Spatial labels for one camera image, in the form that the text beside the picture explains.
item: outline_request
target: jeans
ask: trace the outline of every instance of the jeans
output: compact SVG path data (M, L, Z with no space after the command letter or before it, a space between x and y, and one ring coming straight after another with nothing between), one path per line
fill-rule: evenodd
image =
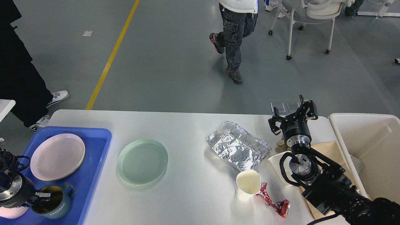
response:
M217 45L225 47L228 70L239 69L242 62L240 45L242 39L249 36L256 26L257 14L232 12L220 4L224 31L216 37Z
M350 7L344 8L344 12L346 13L346 16L354 16L360 9L362 3L364 0L356 0Z

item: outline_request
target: white chair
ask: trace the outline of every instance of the white chair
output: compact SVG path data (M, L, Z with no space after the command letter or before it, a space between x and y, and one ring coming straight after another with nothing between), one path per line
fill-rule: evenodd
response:
M343 6L351 6L353 1L354 0L279 0L278 11L268 34L272 35L272 29L278 19L279 13L282 12L285 14L286 18L290 19L289 47L286 59L291 60L292 56L290 55L290 48L292 46L292 30L294 23L302 23L299 30L303 30L305 24L319 24L332 21L329 45L325 51L326 54L329 54L332 44L335 17L340 14Z

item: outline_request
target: robotic arm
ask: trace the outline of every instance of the robotic arm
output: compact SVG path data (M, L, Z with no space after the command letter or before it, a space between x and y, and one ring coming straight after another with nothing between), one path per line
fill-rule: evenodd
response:
M25 158L26 165L18 160ZM6 149L0 148L0 206L5 208L29 207L49 201L52 192L39 192L30 179L20 172L30 163L26 156L14 156Z
M338 215L351 225L400 224L400 205L385 198L371 201L360 195L344 175L342 166L311 148L307 120L318 119L316 106L302 95L300 100L302 104L297 111L286 117L279 116L278 109L274 108L274 115L268 122L275 135L282 132L285 143L291 148L291 152L285 153L280 160L283 178L289 184L302 186L305 189L302 195L322 214L335 212L333 216L315 220L309 225ZM289 180L283 167L288 157L291 157L291 177L296 182Z

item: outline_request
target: white bin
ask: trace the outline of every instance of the white bin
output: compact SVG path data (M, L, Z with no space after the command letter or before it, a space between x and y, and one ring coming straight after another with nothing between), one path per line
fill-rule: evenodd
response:
M400 120L364 113L334 113L329 120L360 194L400 203ZM349 154L364 163L358 176Z

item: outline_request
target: sneaker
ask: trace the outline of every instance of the sneaker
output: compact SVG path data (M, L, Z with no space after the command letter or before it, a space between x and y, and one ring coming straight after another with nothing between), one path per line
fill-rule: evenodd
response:
M285 17L285 14L283 14L283 12L280 12L278 18L283 18L283 17Z
M48 119L50 116L49 115L45 115L44 117L42 117L40 120L38 120L35 124L33 124L32 126L29 127L29 129L32 132L36 132L38 131L38 129L47 126L47 123L49 122L50 119Z
M210 41L211 41L211 43L213 43L214 44L214 47L215 47L215 50L219 53L219 54L223 54L224 52L225 52L225 48L221 48L221 47L219 47L218 46L218 44L217 44L217 41L216 41L216 37L217 36L217 34L216 33L211 33L210 34Z
M52 94L53 94L53 99L49 103L47 103L46 108L48 108L56 103L59 103L61 101L64 101L70 95L68 93L68 91L66 91L66 90L54 92Z
M350 7L346 7L344 8L344 13L348 18L353 18L357 14L357 11L354 11Z
M269 5L265 5L265 10L271 12L276 7L278 6L270 3Z
M243 83L243 78L240 75L240 72L238 69L236 70L232 70L229 71L228 69L226 69L226 73L228 74L228 76L230 77L230 80L235 83L235 84L242 84Z

